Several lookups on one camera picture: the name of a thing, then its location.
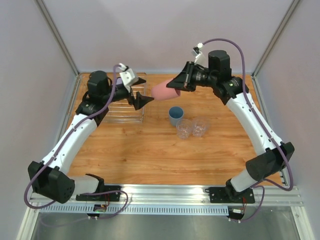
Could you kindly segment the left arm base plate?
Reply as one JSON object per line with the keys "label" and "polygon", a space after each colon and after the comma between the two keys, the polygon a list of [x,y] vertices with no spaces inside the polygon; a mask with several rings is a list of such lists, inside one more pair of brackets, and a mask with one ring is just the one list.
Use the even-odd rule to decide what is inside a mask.
{"label": "left arm base plate", "polygon": [[120,195],[121,193],[119,190],[121,190],[122,187],[120,185],[101,185],[98,187],[98,189],[95,191],[95,193],[104,193],[102,195],[77,195],[75,199],[77,201],[87,201],[87,202],[119,202],[120,201]]}

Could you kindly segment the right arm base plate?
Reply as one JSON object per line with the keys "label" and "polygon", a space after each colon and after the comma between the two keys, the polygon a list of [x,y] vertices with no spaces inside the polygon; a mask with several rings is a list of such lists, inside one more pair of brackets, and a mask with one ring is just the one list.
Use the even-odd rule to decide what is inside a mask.
{"label": "right arm base plate", "polygon": [[237,192],[229,186],[215,186],[204,190],[208,195],[210,202],[213,204],[254,204],[255,196],[251,188]]}

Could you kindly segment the pink plastic cup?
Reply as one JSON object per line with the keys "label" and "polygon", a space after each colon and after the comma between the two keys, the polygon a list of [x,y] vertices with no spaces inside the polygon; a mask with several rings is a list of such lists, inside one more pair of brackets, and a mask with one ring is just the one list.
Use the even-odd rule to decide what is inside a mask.
{"label": "pink plastic cup", "polygon": [[178,98],[181,95],[179,90],[167,87],[167,84],[170,81],[170,79],[163,81],[151,89],[151,96],[154,98],[154,100],[165,101]]}

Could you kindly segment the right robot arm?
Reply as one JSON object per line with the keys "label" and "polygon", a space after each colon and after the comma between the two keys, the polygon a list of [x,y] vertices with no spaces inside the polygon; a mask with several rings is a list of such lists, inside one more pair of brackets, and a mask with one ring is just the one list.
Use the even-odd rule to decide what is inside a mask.
{"label": "right robot arm", "polygon": [[188,61],[183,70],[167,85],[170,89],[194,92],[198,86],[213,93],[236,116],[247,133],[256,157],[245,169],[226,182],[225,196],[238,202],[244,191],[286,167],[295,148],[275,134],[256,107],[252,95],[240,77],[232,75],[230,56],[224,50],[208,53],[208,67]]}

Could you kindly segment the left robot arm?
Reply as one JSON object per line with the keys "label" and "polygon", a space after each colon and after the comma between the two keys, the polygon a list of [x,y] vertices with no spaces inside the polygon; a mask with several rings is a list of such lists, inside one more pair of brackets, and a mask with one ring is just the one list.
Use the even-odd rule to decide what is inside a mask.
{"label": "left robot arm", "polygon": [[41,161],[32,161],[28,166],[30,182],[27,188],[60,204],[76,195],[88,194],[95,201],[102,199],[105,188],[101,177],[87,173],[83,177],[70,178],[67,174],[87,138],[108,114],[111,103],[126,100],[138,111],[153,100],[139,91],[146,83],[131,70],[117,73],[114,79],[102,70],[90,73],[68,129]]}

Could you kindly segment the purple plastic cup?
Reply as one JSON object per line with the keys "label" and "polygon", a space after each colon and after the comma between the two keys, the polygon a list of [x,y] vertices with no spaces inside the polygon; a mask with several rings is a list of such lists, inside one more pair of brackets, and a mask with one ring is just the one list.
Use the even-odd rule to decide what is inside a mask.
{"label": "purple plastic cup", "polygon": [[124,85],[123,85],[123,81],[120,77],[118,77],[116,79],[116,89],[123,89]]}

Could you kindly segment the blue plastic cup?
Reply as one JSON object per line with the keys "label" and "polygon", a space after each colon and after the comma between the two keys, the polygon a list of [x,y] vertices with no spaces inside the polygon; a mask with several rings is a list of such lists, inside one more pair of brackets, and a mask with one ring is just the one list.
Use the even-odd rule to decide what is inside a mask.
{"label": "blue plastic cup", "polygon": [[184,110],[179,106],[173,106],[168,111],[170,124],[175,127],[177,122],[184,117]]}

